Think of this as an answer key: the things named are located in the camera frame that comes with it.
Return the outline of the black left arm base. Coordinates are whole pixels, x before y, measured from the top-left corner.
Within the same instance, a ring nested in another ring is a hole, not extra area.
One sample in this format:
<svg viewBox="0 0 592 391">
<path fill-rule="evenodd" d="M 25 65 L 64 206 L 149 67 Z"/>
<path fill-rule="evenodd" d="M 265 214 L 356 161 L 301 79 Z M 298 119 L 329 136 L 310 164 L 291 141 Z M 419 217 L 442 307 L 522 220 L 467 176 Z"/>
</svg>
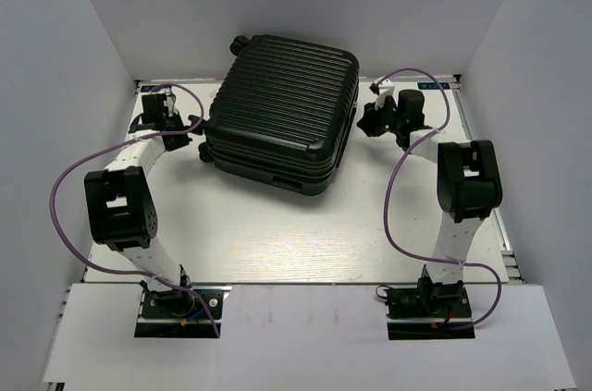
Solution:
<svg viewBox="0 0 592 391">
<path fill-rule="evenodd" d="M 177 290 L 150 290 L 141 281 L 142 295 L 135 324 L 135 338 L 216 339 L 208 310 L 221 332 L 223 305 L 231 287 L 197 287 L 194 296 Z"/>
</svg>

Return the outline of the black suitcase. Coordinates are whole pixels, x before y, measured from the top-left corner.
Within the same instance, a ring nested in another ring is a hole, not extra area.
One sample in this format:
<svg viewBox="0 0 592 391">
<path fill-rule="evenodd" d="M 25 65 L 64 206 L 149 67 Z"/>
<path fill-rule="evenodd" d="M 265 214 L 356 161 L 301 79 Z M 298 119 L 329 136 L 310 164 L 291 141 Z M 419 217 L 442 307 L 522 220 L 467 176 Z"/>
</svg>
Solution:
<svg viewBox="0 0 592 391">
<path fill-rule="evenodd" d="M 250 38 L 209 107 L 204 141 L 215 168 L 305 196 L 324 192 L 357 109 L 359 61 L 327 45 Z"/>
</svg>

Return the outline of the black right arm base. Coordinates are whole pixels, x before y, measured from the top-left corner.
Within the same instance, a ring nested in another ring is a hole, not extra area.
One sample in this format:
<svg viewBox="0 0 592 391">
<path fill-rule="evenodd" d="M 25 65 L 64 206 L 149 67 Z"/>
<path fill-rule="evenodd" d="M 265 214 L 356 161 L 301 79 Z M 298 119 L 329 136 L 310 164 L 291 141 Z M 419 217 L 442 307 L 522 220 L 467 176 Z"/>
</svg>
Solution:
<svg viewBox="0 0 592 391">
<path fill-rule="evenodd" d="M 420 300 L 417 287 L 378 285 L 375 294 L 386 307 L 389 341 L 475 339 L 465 288 L 458 299 L 430 305 Z"/>
</svg>

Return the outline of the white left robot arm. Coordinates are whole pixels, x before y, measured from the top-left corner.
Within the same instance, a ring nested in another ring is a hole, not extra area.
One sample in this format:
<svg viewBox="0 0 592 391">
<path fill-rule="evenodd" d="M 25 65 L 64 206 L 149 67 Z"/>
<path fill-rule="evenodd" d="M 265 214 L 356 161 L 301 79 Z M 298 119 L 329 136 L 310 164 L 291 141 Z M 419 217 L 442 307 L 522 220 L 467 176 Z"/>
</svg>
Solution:
<svg viewBox="0 0 592 391">
<path fill-rule="evenodd" d="M 148 176 L 160 157 L 192 142 L 201 116 L 184 123 L 173 92 L 176 83 L 150 85 L 142 94 L 142 111 L 129 125 L 114 160 L 84 178 L 92 239 L 131 262 L 151 288 L 168 289 L 164 305 L 184 316 L 195 305 L 195 293 L 180 263 L 157 237 L 159 221 Z"/>
</svg>

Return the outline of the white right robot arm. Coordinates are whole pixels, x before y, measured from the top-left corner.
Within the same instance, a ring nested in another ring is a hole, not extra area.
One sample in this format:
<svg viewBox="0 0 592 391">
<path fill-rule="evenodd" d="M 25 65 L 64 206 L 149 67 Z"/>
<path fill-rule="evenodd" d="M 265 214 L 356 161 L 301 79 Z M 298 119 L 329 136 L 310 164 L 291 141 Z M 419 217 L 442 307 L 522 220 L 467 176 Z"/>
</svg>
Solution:
<svg viewBox="0 0 592 391">
<path fill-rule="evenodd" d="M 357 127 L 368 137 L 391 133 L 404 154 L 395 165 L 385 194 L 383 223 L 388 242 L 403 255 L 421 261 L 417 302 L 426 314 L 437 316 L 463 291 L 463 268 L 476 231 L 500 206 L 503 193 L 494 145 L 491 141 L 455 140 L 444 128 L 429 127 L 425 96 L 419 90 L 370 86 L 376 99 L 364 106 Z M 389 203 L 395 177 L 406 158 L 414 155 L 436 165 L 436 194 L 441 221 L 432 255 L 413 254 L 401 247 L 389 230 Z"/>
</svg>

